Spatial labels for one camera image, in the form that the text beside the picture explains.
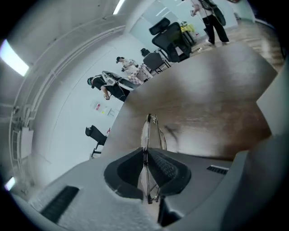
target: black office chair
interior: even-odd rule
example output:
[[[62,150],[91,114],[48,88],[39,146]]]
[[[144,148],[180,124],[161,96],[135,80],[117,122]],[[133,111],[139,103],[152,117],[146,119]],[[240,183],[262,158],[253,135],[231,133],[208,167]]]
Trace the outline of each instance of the black office chair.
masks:
[[[98,144],[96,145],[96,148],[93,150],[93,153],[91,157],[96,154],[101,154],[101,152],[97,152],[97,148],[99,145],[104,146],[107,137],[103,135],[95,126],[91,126],[90,128],[85,129],[85,134],[91,138],[93,138]]]
[[[144,64],[150,68],[151,70],[149,71],[152,73],[153,71],[157,72],[157,69],[159,69],[162,72],[162,69],[160,68],[162,65],[166,65],[168,68],[168,64],[162,59],[161,55],[159,53],[149,53],[145,58],[144,58]]]
[[[167,18],[163,18],[149,29],[153,38],[152,43],[168,55],[170,62],[181,62],[190,57],[191,46],[184,38],[180,24],[172,23]],[[176,47],[179,47],[183,54],[178,55]]]
[[[143,57],[146,57],[150,53],[150,51],[145,48],[141,49],[140,52]]]

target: yellow object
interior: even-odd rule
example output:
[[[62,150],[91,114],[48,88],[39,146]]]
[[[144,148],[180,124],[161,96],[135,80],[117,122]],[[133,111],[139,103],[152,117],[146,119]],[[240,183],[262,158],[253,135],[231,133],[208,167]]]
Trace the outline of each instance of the yellow object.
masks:
[[[186,26],[182,26],[181,30],[182,30],[182,32],[185,32],[185,31],[195,32],[195,28],[194,28],[193,24],[188,24]]]

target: bag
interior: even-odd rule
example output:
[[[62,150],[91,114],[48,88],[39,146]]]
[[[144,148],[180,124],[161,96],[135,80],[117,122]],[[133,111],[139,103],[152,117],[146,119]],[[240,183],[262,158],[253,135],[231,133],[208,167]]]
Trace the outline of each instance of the bag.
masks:
[[[212,11],[213,15],[217,18],[222,26],[226,26],[226,20],[218,6],[212,0],[200,0],[202,7],[206,10]]]

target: person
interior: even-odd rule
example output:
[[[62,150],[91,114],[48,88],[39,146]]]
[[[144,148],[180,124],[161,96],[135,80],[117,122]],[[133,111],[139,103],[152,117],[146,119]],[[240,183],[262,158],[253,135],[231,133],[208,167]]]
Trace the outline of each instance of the person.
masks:
[[[128,94],[130,93],[130,91],[120,87],[118,84],[115,84],[114,86],[107,86],[107,83],[104,81],[101,75],[88,78],[87,83],[89,86],[92,86],[92,88],[102,90],[106,100],[110,99],[108,92],[123,102],[126,100]]]
[[[214,27],[215,27],[221,42],[223,44],[229,44],[230,42],[227,37],[227,34],[223,26],[219,22],[219,20],[214,16],[213,11],[204,8],[205,5],[208,6],[208,8],[210,8],[208,2],[214,4],[212,0],[190,0],[190,1],[194,7],[194,10],[191,10],[191,15],[194,17],[199,12],[206,26],[206,30],[209,36],[209,39],[206,40],[206,43],[210,46],[215,44],[215,35],[214,35]]]
[[[123,69],[128,75],[132,75],[134,72],[138,71],[136,77],[143,82],[147,81],[148,75],[150,75],[145,74],[145,70],[143,68],[139,68],[139,65],[134,60],[128,60],[124,57],[117,57],[117,63],[122,63]]]

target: wooden table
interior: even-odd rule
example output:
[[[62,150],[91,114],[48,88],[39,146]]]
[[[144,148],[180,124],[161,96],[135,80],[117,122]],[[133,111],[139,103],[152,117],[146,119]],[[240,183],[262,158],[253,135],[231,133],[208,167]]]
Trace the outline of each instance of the wooden table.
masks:
[[[130,93],[102,155],[140,147],[143,123],[152,113],[158,117],[169,151],[233,159],[237,152],[270,136],[256,100],[276,74],[241,42],[174,64]],[[179,147],[165,125],[177,128]],[[151,139],[150,147],[158,147],[154,133]]]

